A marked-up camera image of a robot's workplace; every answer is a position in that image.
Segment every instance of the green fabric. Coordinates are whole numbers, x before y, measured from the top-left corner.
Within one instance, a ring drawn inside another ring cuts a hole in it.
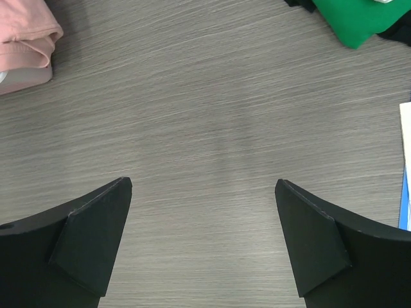
[[[313,0],[341,42],[358,48],[411,10],[411,0]]]

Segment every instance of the pink cloth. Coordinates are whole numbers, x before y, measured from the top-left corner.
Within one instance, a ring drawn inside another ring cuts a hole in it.
[[[44,0],[0,0],[0,72],[47,67],[62,35]]]

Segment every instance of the white object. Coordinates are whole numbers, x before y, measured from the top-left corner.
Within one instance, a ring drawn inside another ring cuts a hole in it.
[[[43,69],[13,69],[0,72],[0,95],[46,83],[53,77],[51,66]]]
[[[401,128],[403,131],[405,169],[407,171],[408,192],[411,192],[411,103],[399,106],[401,114]],[[407,230],[411,230],[411,202],[408,200]]]

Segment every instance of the blue edge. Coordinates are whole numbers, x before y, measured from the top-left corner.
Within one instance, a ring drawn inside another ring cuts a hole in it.
[[[407,171],[404,168],[403,191],[401,193],[401,207],[399,208],[399,223],[398,228],[407,229],[408,226],[408,201],[410,194],[408,191]]]

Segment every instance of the wooden floor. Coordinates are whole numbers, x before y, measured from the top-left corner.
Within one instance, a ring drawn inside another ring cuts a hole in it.
[[[131,177],[101,308],[304,307],[278,178],[397,224],[409,47],[281,0],[48,4],[54,80],[0,97],[0,223]]]

